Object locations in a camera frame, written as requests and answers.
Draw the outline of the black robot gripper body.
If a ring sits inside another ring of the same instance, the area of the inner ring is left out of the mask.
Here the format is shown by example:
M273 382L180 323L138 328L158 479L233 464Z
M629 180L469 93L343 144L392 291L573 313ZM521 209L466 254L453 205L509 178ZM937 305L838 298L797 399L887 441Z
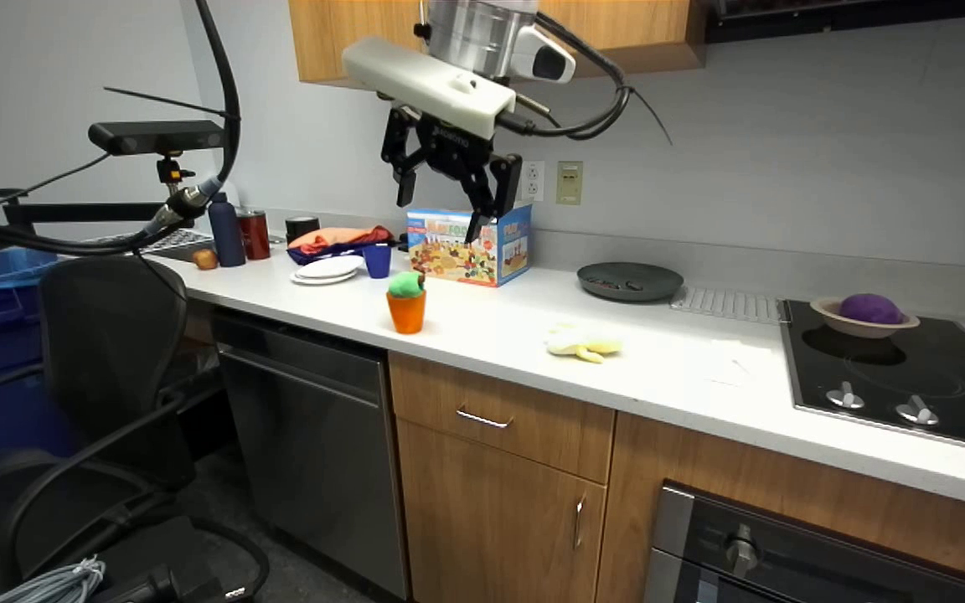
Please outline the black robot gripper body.
M435 116L416 116L407 108L392 108L379 159L392 168L396 150L419 150L434 171L453 178L469 194L469 183L490 183L504 192L507 212L517 200L524 159L495 155L486 136L466 135Z

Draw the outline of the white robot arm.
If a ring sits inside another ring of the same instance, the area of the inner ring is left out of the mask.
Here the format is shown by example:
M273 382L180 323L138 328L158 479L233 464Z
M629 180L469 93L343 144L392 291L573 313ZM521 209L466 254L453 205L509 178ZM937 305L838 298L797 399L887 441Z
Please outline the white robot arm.
M412 56L429 83L396 82L382 161L396 178L396 205L416 199L416 168L453 178L469 205L466 238L504 217L521 188L524 159L495 155L501 120L517 108L512 76L565 83L573 55L544 24L538 0L429 0L416 26L425 55Z

